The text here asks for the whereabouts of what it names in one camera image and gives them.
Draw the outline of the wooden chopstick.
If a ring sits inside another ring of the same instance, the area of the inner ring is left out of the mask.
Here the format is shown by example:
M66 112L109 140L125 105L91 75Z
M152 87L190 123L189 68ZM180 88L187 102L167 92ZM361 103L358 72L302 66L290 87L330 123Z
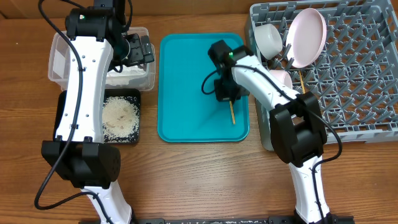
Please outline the wooden chopstick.
M236 124L236 120L235 120L235 115L234 115L234 108L233 108L233 103L232 101L229 101L229 107L230 107L230 112L231 112L231 119L233 124Z
M305 91L305 85L304 85L304 82L303 82L303 76L302 76L301 70L298 71L298 75L299 75L299 79L300 79L300 85L301 85L301 88L302 88L302 93L304 94L306 91Z

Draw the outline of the small white rice plate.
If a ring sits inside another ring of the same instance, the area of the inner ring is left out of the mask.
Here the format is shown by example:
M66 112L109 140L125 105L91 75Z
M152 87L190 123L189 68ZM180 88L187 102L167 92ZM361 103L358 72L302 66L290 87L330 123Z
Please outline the small white rice plate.
M292 79L288 72L285 70L269 70L270 74L278 79L282 84L289 87L290 89L293 88Z

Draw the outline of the grey bowl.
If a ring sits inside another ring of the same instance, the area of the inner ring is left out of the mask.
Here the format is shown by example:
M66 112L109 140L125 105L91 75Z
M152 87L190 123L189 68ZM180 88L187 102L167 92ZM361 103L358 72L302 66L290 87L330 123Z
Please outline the grey bowl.
M268 60L273 59L282 51L282 38L272 24L255 27L254 38L260 53Z

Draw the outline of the large white plate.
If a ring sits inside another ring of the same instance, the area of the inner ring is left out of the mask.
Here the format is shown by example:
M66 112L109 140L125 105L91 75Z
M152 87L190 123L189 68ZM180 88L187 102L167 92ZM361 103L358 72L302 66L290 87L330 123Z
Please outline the large white plate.
M304 68L316 61L326 42L326 22L314 8L302 10L292 21L286 45L290 44L287 59L293 59L292 66Z

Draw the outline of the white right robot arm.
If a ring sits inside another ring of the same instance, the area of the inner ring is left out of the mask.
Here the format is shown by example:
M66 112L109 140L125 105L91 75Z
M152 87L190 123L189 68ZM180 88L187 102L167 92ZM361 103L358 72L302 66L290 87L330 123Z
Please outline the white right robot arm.
M330 210L320 162L327 136L316 96L300 94L278 81L245 45L232 49L219 40L211 44L208 56L220 76L212 91L218 101L234 103L253 95L266 109L272 149L292 174L296 221L326 223Z

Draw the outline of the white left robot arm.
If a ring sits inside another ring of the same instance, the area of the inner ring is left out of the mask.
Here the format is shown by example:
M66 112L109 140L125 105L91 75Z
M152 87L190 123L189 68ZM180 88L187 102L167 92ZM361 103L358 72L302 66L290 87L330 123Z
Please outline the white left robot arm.
M42 143L41 154L51 174L89 198L100 223L137 222L118 183L120 151L104 142L102 123L108 72L154 61L149 38L130 34L131 22L131 1L74 3L65 31L58 32L70 50L68 86L53 139Z

